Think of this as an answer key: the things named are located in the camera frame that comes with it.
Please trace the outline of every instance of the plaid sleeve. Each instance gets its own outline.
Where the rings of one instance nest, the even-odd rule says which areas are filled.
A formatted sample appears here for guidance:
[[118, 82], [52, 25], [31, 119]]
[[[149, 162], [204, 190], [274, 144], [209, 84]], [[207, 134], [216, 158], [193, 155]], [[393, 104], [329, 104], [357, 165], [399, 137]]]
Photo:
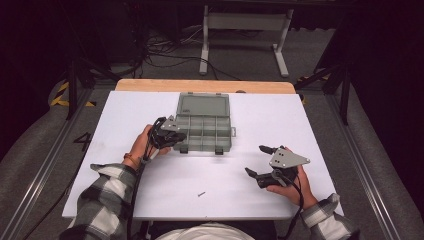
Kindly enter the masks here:
[[60, 239], [126, 239], [135, 171], [123, 164], [92, 164], [100, 177], [78, 199], [78, 213]]
[[334, 212], [340, 196], [333, 193], [327, 199], [302, 212], [311, 229], [311, 239], [348, 239], [359, 235], [359, 229], [347, 218]]

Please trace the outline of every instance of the gray compartment box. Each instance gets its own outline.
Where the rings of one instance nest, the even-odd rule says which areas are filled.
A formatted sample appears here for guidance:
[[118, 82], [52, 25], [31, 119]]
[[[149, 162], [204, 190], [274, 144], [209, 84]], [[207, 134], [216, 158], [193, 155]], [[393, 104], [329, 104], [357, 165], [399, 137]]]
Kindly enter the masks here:
[[174, 146], [181, 153], [207, 151], [222, 155], [231, 148], [228, 94], [180, 93], [175, 118], [187, 138]]

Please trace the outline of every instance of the bracelet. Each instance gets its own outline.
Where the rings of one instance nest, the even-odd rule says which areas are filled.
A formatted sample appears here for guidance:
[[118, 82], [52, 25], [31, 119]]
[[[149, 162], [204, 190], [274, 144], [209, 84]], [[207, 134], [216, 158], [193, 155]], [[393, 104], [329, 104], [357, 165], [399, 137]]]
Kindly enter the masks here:
[[135, 164], [135, 166], [136, 166], [136, 168], [137, 168], [136, 170], [138, 170], [138, 168], [139, 168], [139, 166], [138, 166], [138, 165], [139, 165], [139, 163], [140, 163], [140, 162], [137, 162], [137, 161], [136, 161], [136, 160], [132, 157], [132, 155], [131, 155], [131, 154], [129, 154], [129, 153], [125, 153], [125, 154], [124, 154], [124, 159], [125, 159], [125, 158], [128, 158], [129, 160], [131, 160], [131, 162], [133, 162], [133, 163]]

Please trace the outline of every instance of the black pants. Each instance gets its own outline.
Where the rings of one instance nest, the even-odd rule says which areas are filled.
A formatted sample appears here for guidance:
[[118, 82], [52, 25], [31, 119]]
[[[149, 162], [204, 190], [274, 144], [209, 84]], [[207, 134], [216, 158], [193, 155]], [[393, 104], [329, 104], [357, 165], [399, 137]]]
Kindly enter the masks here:
[[275, 240], [277, 239], [277, 231], [275, 230], [274, 221], [219, 221], [219, 222], [202, 222], [202, 221], [155, 221], [149, 228], [151, 239], [176, 229], [185, 229], [199, 226], [204, 223], [221, 223], [233, 228], [237, 228], [246, 234], [249, 234], [255, 240]]

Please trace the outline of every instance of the white tabletop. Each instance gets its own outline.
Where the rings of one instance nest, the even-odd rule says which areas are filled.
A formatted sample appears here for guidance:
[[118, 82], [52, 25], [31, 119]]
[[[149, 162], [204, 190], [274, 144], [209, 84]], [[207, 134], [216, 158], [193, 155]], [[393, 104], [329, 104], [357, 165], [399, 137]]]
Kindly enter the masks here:
[[[122, 161], [146, 124], [176, 114], [179, 93], [110, 93], [63, 216], [76, 215], [79, 194], [98, 178], [91, 163]], [[335, 192], [308, 118], [296, 94], [230, 93], [231, 125], [237, 136], [223, 156], [172, 151], [146, 166], [134, 217], [149, 220], [252, 220], [291, 218], [297, 207], [260, 189], [244, 168], [269, 173], [271, 155], [259, 145], [284, 145], [311, 159], [304, 165], [318, 199]]]

